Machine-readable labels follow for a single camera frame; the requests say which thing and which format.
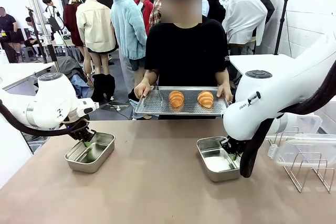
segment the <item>light blue jacket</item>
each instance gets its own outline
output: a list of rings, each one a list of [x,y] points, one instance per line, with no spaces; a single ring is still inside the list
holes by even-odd
[[[111,18],[123,55],[132,60],[145,57],[147,35],[142,13],[134,0],[113,0]]]

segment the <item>stool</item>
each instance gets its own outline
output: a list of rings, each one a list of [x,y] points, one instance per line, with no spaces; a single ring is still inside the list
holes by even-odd
[[[21,48],[21,57],[23,62],[31,62],[37,60],[36,54],[31,47],[22,47]]]

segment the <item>dark red coat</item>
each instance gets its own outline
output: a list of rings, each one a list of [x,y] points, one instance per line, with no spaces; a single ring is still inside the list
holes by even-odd
[[[150,0],[144,0],[143,1],[143,10],[142,10],[142,16],[143,21],[145,23],[145,29],[146,34],[148,35],[149,32],[149,16],[151,15],[152,9],[153,9],[153,3]]]
[[[63,22],[65,27],[71,32],[72,43],[77,47],[83,46],[77,27],[76,11],[80,3],[67,4],[63,11]]]

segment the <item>person holding tray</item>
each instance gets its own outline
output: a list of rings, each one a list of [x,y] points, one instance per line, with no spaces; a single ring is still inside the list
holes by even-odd
[[[218,21],[201,16],[202,0],[162,0],[165,23],[153,26],[146,43],[145,69],[134,89],[138,99],[150,86],[217,87],[217,96],[232,100],[227,67],[230,65],[225,32]],[[161,115],[159,119],[209,116]]]

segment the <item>metal container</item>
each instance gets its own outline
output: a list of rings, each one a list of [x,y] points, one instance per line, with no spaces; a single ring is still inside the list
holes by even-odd
[[[83,173],[95,173],[114,150],[114,135],[97,132],[86,147],[77,143],[65,155],[69,167]]]
[[[197,148],[202,164],[209,179],[213,182],[223,182],[240,177],[240,158],[231,160],[229,154],[222,148],[220,141],[223,136],[203,138],[197,141]]]
[[[202,91],[209,91],[214,96],[214,104],[211,108],[204,108],[197,101]],[[175,109],[169,104],[169,94],[179,91],[184,95],[184,104]],[[139,101],[135,112],[149,115],[208,115],[220,116],[228,107],[224,97],[217,97],[217,87],[151,87],[146,97]]]

